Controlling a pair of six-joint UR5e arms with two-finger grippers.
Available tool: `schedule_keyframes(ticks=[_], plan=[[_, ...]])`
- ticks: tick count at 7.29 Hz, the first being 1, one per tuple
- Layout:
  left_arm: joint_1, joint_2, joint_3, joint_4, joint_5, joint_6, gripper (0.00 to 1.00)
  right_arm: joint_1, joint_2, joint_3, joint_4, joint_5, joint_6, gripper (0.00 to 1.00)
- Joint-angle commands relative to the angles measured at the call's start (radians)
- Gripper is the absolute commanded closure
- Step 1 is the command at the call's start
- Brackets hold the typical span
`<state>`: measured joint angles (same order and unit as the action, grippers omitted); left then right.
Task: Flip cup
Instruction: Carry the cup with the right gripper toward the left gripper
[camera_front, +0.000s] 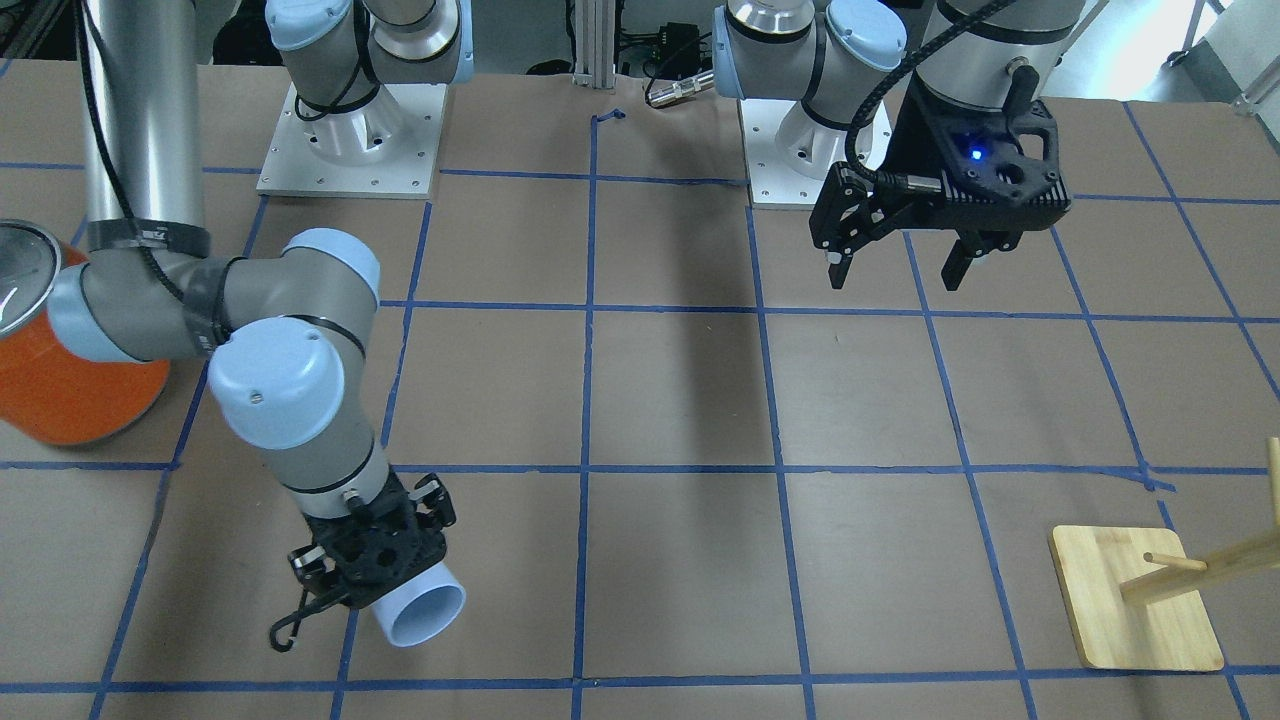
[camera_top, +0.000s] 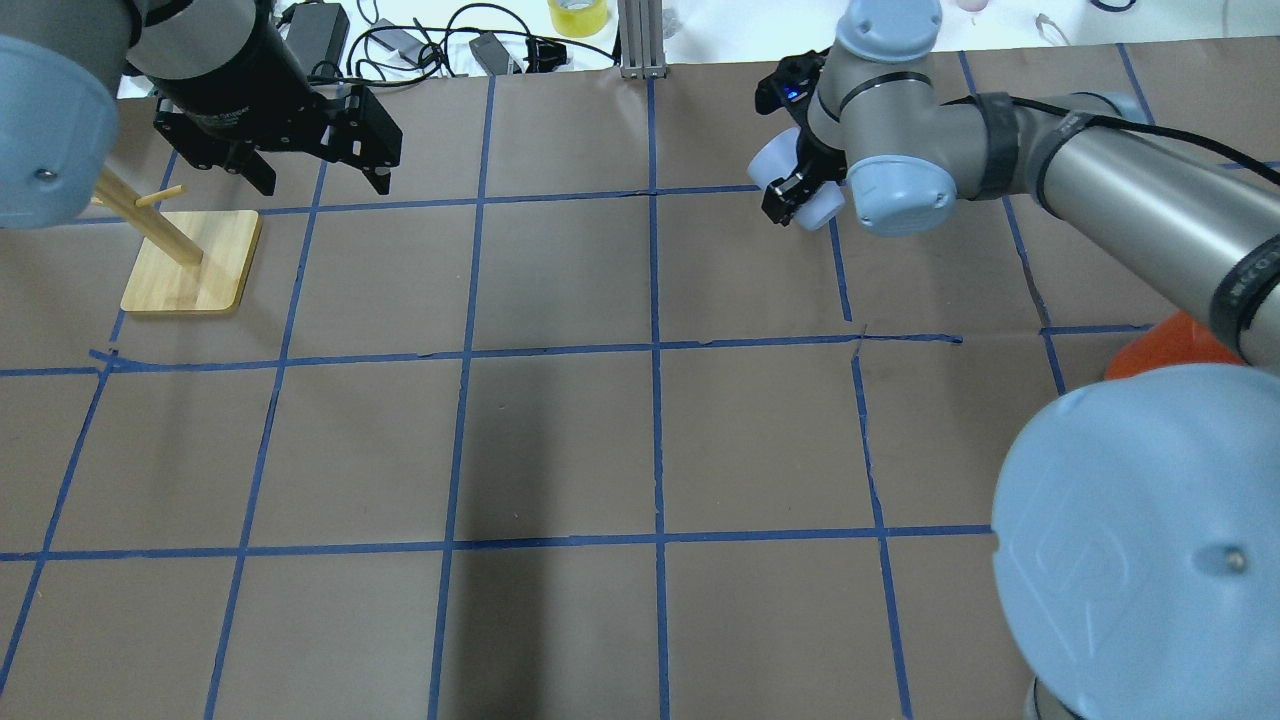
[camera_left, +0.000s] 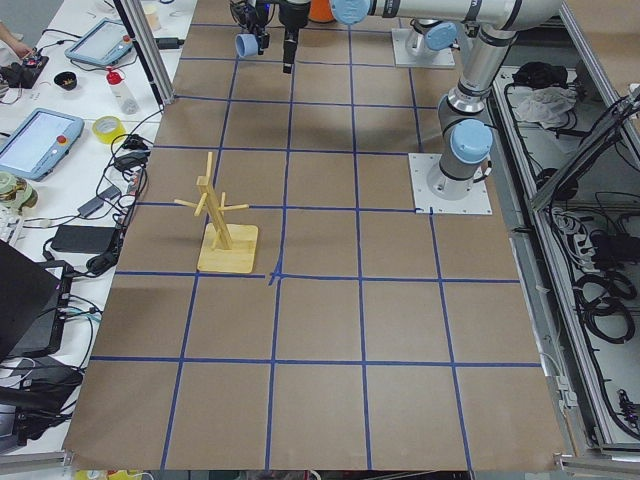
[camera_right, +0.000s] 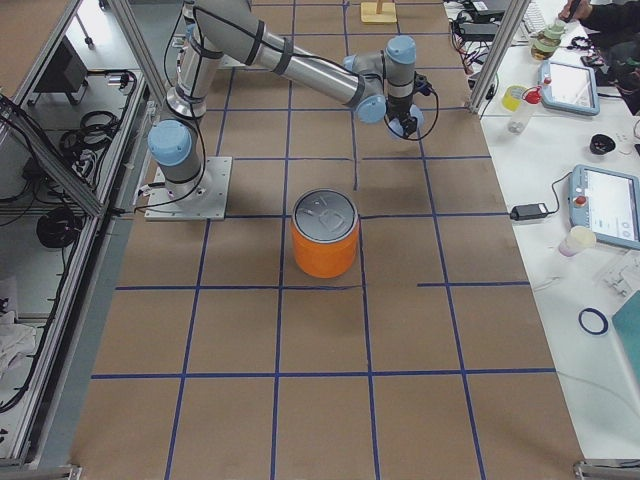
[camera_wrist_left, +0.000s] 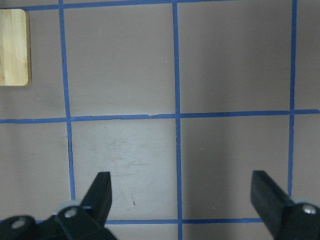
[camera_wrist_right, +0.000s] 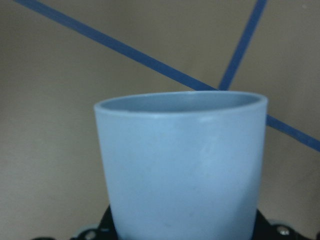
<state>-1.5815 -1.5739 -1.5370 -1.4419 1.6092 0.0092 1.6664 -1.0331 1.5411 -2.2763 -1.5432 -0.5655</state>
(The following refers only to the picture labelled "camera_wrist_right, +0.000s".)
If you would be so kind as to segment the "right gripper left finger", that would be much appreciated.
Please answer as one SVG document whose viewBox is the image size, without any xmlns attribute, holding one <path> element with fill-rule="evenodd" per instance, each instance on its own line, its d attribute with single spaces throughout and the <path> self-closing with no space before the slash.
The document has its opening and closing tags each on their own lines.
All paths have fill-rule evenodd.
<svg viewBox="0 0 320 240">
<path fill-rule="evenodd" d="M 111 208 L 110 206 L 104 212 L 97 227 L 87 228 L 80 233 L 76 233 L 70 240 L 117 240 Z"/>
</svg>

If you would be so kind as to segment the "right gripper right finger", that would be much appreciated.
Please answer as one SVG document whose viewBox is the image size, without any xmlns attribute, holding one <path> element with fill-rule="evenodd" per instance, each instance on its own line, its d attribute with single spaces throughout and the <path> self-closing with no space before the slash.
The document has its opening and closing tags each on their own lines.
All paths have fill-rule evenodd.
<svg viewBox="0 0 320 240">
<path fill-rule="evenodd" d="M 270 223 L 265 216 L 256 211 L 256 219 L 252 234 L 253 240 L 310 240 L 293 228 L 282 223 Z"/>
</svg>

